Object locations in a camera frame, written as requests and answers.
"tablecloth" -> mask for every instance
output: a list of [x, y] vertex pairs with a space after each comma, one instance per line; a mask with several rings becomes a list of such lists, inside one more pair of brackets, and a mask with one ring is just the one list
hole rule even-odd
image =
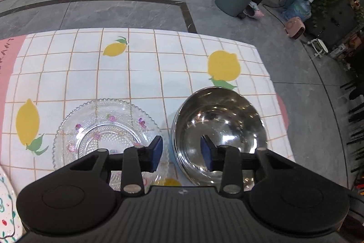
[[[17, 193], [53, 171], [53, 139], [63, 118], [98, 98], [137, 105], [169, 143], [173, 117], [188, 96], [228, 87], [262, 117], [268, 148], [294, 161], [273, 83], [253, 45], [177, 31], [88, 28], [2, 40], [0, 52], [0, 165]], [[169, 177], [188, 184], [170, 157]]]

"pink border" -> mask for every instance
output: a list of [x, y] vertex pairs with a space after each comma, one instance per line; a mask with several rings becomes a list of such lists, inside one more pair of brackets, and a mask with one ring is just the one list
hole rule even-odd
[[0, 131], [3, 132], [3, 119], [6, 93], [8, 91], [10, 76], [13, 73], [15, 59], [19, 54], [26, 36], [16, 36], [0, 40]]
[[284, 102], [283, 102], [281, 96], [279, 96], [278, 94], [276, 94], [276, 96], [277, 96], [279, 107], [281, 108], [281, 114], [283, 117], [284, 127], [286, 128], [286, 131], [287, 131], [288, 126], [289, 126], [287, 109], [286, 109], [286, 106], [284, 105]]

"glass dish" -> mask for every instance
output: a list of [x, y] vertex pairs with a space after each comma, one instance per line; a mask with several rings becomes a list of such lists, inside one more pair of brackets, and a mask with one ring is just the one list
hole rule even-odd
[[[148, 146], [161, 131], [152, 118], [139, 107], [117, 99], [89, 101], [73, 110], [62, 122], [53, 143], [53, 166], [59, 169], [86, 154], [106, 148], [110, 154], [122, 153], [135, 144]], [[147, 191], [168, 173], [167, 139], [155, 172], [143, 172]], [[110, 186], [120, 190], [121, 171], [112, 171]]]

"floor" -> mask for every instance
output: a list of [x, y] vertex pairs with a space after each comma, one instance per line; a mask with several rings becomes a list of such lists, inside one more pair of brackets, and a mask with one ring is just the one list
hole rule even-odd
[[[4, 0], [1, 12], [47, 0]], [[313, 56], [311, 48], [291, 40], [282, 24], [262, 8], [261, 20], [239, 20], [216, 7], [214, 0], [186, 2], [196, 31], [255, 45], [285, 103], [288, 137], [296, 162], [334, 182], [350, 187], [355, 167], [346, 147], [354, 126], [347, 123], [348, 102], [340, 85], [348, 81], [329, 57]], [[178, 6], [129, 0], [57, 3], [0, 17], [0, 39], [39, 31], [92, 27], [135, 27], [187, 31]]]

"floral plate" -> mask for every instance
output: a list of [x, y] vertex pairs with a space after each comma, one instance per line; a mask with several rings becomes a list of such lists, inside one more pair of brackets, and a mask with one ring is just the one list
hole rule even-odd
[[15, 242], [22, 234], [23, 226], [16, 211], [16, 195], [8, 177], [0, 167], [0, 242]]
[[[106, 148], [110, 154], [122, 153], [136, 144], [148, 146], [161, 135], [157, 124], [139, 107], [117, 99], [89, 101], [72, 111], [62, 122], [53, 143], [53, 165], [59, 169], [86, 154]], [[168, 139], [163, 141], [163, 153], [155, 172], [143, 172], [147, 191], [158, 184], [168, 172]], [[120, 190], [121, 172], [112, 171], [110, 186]]]

